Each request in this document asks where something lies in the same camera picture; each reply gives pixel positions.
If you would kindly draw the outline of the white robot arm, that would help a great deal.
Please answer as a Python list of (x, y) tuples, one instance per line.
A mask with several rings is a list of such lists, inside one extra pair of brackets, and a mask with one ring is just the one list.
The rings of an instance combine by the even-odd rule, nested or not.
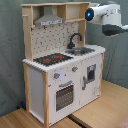
[(120, 5), (113, 1), (89, 7), (85, 12), (85, 19), (90, 23), (100, 24), (105, 36), (115, 36), (128, 32), (128, 25), (123, 26), (121, 24)]

